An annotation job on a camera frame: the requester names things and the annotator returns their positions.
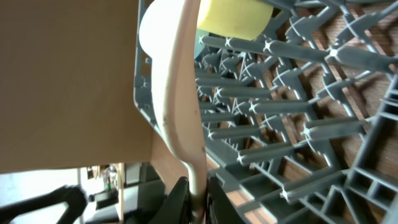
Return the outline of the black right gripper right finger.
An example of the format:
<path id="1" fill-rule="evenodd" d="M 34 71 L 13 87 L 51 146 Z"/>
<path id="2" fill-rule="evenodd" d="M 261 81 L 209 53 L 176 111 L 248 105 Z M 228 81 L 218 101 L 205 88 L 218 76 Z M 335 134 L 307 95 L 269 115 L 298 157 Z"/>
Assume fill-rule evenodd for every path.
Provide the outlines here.
<path id="1" fill-rule="evenodd" d="M 216 177 L 207 180 L 206 224 L 245 224 Z"/>

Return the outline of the yellow plastic cup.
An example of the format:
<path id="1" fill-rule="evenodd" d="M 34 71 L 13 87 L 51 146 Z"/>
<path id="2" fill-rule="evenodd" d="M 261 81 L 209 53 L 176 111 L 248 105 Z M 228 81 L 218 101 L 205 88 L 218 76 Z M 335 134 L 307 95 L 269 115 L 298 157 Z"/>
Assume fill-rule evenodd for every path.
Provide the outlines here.
<path id="1" fill-rule="evenodd" d="M 254 40 L 274 7 L 258 0 L 201 0 L 197 28 L 223 37 Z"/>

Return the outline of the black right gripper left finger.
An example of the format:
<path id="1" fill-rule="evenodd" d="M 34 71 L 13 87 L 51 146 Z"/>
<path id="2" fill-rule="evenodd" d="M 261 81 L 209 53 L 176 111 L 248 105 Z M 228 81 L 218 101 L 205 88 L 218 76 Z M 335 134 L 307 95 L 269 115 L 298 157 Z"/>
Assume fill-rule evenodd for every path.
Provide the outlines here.
<path id="1" fill-rule="evenodd" d="M 187 177 L 178 179 L 158 212 L 148 224 L 189 224 L 190 191 Z"/>

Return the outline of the white plastic spoon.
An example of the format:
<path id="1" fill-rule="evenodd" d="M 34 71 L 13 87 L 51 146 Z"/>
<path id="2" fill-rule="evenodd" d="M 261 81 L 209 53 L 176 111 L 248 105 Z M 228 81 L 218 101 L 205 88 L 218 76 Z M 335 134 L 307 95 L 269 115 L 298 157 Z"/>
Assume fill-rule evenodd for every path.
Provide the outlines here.
<path id="1" fill-rule="evenodd" d="M 198 104 L 194 46 L 199 0 L 155 0 L 139 25 L 139 42 L 152 59 L 151 95 L 162 138 L 188 170 L 192 218 L 205 216 L 206 150 Z"/>

